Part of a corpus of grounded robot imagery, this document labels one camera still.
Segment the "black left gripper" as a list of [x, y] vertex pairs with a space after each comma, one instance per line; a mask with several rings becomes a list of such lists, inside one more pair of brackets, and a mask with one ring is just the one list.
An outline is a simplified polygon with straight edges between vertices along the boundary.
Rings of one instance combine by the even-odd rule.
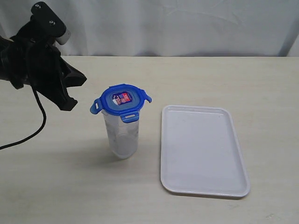
[[87, 78], [61, 58], [54, 42], [50, 35], [12, 36], [9, 40], [9, 81], [16, 89], [31, 85], [61, 111], [71, 111], [78, 101], [68, 95], [66, 88], [82, 86]]

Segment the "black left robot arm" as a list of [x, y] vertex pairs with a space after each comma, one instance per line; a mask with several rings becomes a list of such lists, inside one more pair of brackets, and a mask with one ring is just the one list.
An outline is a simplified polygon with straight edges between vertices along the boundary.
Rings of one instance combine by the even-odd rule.
[[46, 40], [14, 36], [0, 39], [0, 78], [16, 89], [30, 85], [61, 111], [71, 111], [78, 103], [69, 87], [82, 86], [86, 76], [69, 65], [60, 51]]

